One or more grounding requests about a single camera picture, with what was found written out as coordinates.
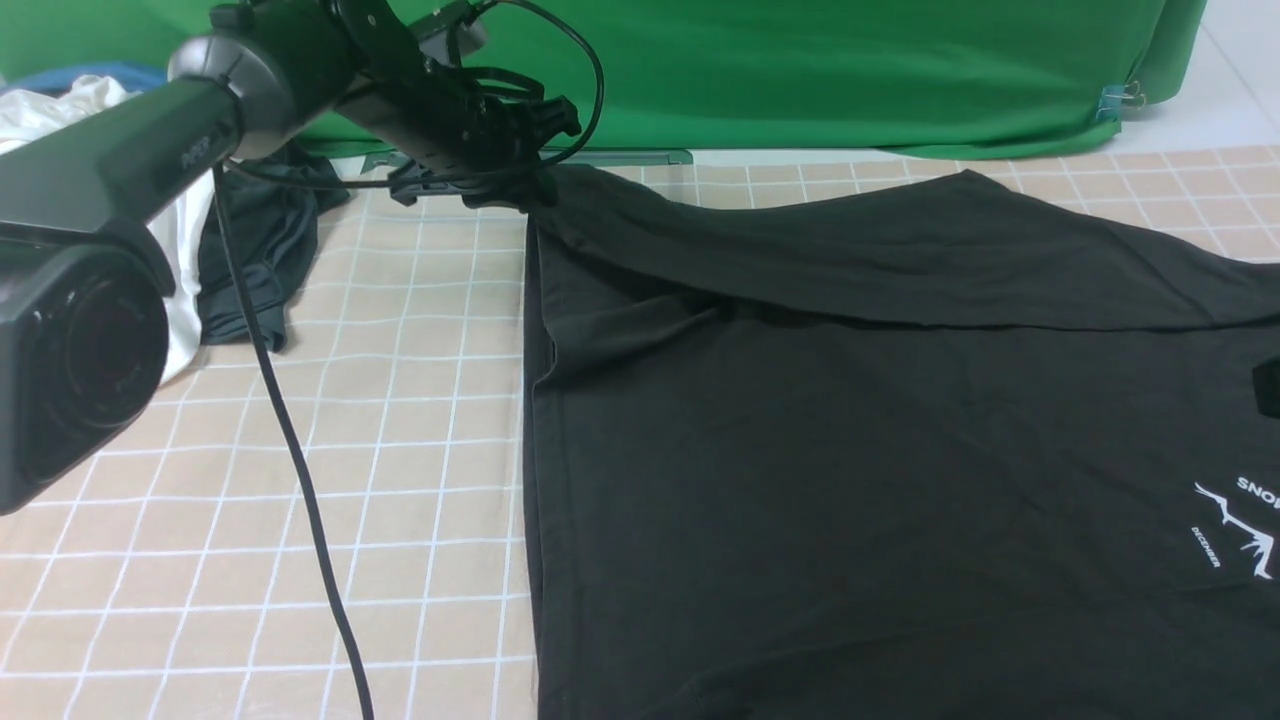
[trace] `binder clip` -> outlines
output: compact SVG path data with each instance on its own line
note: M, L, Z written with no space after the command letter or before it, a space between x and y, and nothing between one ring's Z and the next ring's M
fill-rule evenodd
M1119 120L1120 111L1125 108L1140 110L1147 106L1147 95L1142 91L1142 83L1132 81L1128 85L1108 85L1102 88L1098 97L1098 110L1093 119L1098 122Z

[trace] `black t-shirt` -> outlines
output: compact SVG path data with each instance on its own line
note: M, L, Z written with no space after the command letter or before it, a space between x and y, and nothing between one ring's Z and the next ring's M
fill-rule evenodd
M1280 268L974 173L754 211L556 177L540 717L1280 717Z

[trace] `white cloth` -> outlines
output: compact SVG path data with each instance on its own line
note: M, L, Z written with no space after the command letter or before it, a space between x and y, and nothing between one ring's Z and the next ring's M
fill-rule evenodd
M49 97L26 90L0 95L0 155L133 97L111 78L83 76L70 92ZM214 197L212 173L205 173L147 225L169 259L178 290L164 300L169 315L169 357L161 382L169 382L200 348L200 236Z

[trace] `green fabric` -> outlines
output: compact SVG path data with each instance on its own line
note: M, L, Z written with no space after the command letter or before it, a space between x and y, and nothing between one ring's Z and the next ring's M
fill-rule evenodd
M96 60L163 65L210 0L22 3L0 17L0 73ZM393 0L406 20L438 0ZM946 158L1083 151L1108 85L1176 92L1204 0L543 0L599 51L608 97L594 147L887 147ZM524 72L590 109L590 67L541 19L498 6L470 61ZM330 117L333 155L378 150Z

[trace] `crumpled fabric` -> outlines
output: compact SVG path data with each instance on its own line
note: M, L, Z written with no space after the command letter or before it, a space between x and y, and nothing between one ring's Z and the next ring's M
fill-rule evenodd
M289 142L247 168L296 181L339 181L324 158L307 154ZM284 306L307 278L320 247L320 215L347 202L346 190L307 190L266 183L241 174L225 177L221 193L230 218L230 246L236 264L244 273L250 301L262 338L271 352L288 345ZM248 324L232 284L218 219L209 218L200 245L202 290L197 311L204 324L205 345L225 345L248 338Z
M50 97L28 90L0 95L0 154L17 150L90 115L125 102L128 92L109 77L83 76L69 92ZM157 214L147 228L164 250L177 281L173 297L164 299L169 316L169 356L161 382L191 365L200 348L201 323L196 313L200 295L197 254L201 229L214 197L212 173L205 173Z

